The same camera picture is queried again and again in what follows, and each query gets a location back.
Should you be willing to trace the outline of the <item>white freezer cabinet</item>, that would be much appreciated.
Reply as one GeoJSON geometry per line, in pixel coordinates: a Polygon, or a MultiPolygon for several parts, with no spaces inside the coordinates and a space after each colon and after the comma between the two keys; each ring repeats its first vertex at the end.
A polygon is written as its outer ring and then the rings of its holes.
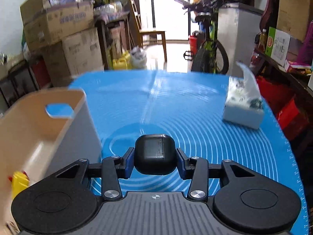
{"type": "Polygon", "coordinates": [[[260,33],[262,13],[262,10],[243,3],[227,3],[219,8],[218,40],[228,55],[229,76],[243,77],[236,63],[249,65],[255,37],[260,33]]]}

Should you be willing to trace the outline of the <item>blue silicone measuring mat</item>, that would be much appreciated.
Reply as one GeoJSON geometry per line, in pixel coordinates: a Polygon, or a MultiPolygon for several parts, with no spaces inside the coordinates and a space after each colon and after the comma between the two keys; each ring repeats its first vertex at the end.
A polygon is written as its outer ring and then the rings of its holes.
{"type": "Polygon", "coordinates": [[[72,89],[86,94],[102,158],[123,155],[144,134],[167,134],[187,156],[231,159],[305,193],[296,159],[270,107],[257,130],[223,120],[228,77],[133,70],[86,73],[72,89]]]}

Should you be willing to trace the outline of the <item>green white product box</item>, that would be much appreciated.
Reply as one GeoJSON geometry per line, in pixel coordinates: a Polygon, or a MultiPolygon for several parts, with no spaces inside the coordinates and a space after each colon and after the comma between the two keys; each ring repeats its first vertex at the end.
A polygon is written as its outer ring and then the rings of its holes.
{"type": "Polygon", "coordinates": [[[269,27],[265,55],[280,66],[284,66],[289,50],[291,36],[281,30],[269,27]]]}

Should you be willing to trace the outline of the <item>red plastic bucket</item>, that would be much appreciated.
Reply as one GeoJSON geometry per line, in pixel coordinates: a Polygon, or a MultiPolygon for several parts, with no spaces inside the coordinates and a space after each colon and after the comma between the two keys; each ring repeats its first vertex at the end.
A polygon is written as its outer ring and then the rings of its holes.
{"type": "Polygon", "coordinates": [[[193,55],[196,55],[197,51],[198,51],[198,40],[197,37],[189,35],[188,37],[188,42],[190,45],[190,51],[193,55]]]}

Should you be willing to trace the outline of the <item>open top cardboard box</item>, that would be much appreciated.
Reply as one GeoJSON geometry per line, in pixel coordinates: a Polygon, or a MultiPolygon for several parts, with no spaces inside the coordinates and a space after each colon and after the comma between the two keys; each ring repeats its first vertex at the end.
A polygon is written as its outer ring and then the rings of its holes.
{"type": "Polygon", "coordinates": [[[30,51],[93,27],[90,0],[52,6],[48,0],[26,0],[20,6],[25,41],[30,51]]]}

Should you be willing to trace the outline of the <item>wooden chair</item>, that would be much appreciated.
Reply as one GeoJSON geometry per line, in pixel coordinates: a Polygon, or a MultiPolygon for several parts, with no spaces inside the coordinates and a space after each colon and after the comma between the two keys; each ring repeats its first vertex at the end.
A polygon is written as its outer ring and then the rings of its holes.
{"type": "Polygon", "coordinates": [[[160,30],[156,27],[155,22],[155,8],[154,8],[154,0],[150,0],[151,2],[151,18],[152,18],[152,25],[143,25],[142,24],[142,16],[141,13],[138,11],[136,6],[135,0],[129,0],[130,3],[130,13],[134,19],[135,24],[135,40],[138,42],[139,47],[144,46],[143,37],[144,36],[161,36],[161,45],[163,48],[164,60],[165,63],[168,61],[167,57],[167,42],[165,38],[165,31],[160,30]]]}

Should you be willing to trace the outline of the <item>yellow plastic toy block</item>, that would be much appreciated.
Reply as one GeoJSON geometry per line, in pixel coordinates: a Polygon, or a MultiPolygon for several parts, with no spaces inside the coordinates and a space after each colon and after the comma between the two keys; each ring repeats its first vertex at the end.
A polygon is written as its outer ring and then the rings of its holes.
{"type": "Polygon", "coordinates": [[[14,174],[9,177],[11,182],[12,198],[14,199],[21,191],[28,188],[30,180],[25,171],[15,171],[14,174]]]}

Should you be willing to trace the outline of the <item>black earbuds case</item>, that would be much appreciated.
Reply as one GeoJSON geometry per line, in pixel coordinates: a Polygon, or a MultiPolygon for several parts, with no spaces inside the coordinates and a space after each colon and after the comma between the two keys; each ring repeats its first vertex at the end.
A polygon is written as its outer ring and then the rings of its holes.
{"type": "Polygon", "coordinates": [[[177,166],[176,146],[166,134],[146,134],[135,142],[134,167],[141,174],[164,176],[177,166]]]}

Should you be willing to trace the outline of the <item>large wrapped cardboard box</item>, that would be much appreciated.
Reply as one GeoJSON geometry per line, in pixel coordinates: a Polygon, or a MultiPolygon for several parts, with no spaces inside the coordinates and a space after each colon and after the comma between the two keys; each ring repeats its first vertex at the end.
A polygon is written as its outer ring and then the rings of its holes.
{"type": "Polygon", "coordinates": [[[103,71],[97,28],[89,28],[42,49],[52,85],[61,87],[86,72],[103,71]]]}

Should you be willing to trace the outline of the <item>black metal shelf rack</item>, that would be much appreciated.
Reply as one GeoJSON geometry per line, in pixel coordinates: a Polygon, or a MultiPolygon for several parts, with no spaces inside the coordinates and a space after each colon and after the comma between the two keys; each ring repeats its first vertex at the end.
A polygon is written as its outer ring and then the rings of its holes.
{"type": "Polygon", "coordinates": [[[1,78],[1,113],[6,112],[19,98],[38,90],[29,63],[20,61],[8,70],[7,76],[1,78]]]}

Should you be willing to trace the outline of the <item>white tissue pack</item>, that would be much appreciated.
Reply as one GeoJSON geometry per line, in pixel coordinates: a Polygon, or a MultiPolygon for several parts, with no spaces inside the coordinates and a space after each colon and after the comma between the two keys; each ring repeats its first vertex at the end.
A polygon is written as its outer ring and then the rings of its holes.
{"type": "Polygon", "coordinates": [[[259,129],[264,117],[259,86],[247,65],[241,62],[237,62],[236,65],[242,70],[243,78],[229,77],[223,120],[259,129]]]}

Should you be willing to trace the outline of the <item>beige plastic storage bin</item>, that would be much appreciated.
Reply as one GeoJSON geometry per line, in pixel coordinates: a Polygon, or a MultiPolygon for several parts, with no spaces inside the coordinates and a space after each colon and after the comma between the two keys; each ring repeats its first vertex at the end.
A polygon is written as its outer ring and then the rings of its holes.
{"type": "Polygon", "coordinates": [[[22,97],[1,117],[1,234],[13,222],[9,177],[31,183],[78,159],[97,162],[101,143],[81,89],[52,88],[22,97]]]}

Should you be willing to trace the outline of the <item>yellow oil jug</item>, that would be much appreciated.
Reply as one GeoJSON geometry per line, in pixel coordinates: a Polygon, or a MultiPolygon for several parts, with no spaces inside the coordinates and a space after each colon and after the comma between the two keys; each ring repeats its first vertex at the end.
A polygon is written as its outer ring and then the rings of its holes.
{"type": "Polygon", "coordinates": [[[131,55],[128,52],[128,50],[122,53],[121,58],[112,60],[112,67],[113,67],[113,70],[131,70],[132,69],[131,55]]]}

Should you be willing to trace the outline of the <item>white plastic bag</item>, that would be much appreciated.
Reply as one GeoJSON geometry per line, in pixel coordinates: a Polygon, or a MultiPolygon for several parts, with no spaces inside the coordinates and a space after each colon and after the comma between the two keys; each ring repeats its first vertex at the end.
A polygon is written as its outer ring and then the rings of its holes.
{"type": "Polygon", "coordinates": [[[134,47],[130,51],[130,62],[135,69],[143,69],[146,67],[147,57],[146,52],[141,47],[134,47]]]}

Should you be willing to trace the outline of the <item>green black bicycle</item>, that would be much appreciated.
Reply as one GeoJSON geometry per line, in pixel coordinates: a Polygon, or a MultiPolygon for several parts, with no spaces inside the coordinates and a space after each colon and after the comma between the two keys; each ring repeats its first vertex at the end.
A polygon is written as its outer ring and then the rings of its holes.
{"type": "Polygon", "coordinates": [[[192,72],[227,74],[229,59],[222,43],[218,41],[218,9],[222,0],[213,0],[207,5],[204,2],[191,4],[184,0],[175,0],[183,5],[184,10],[196,13],[195,21],[204,27],[204,41],[197,52],[192,55],[192,72]]]}

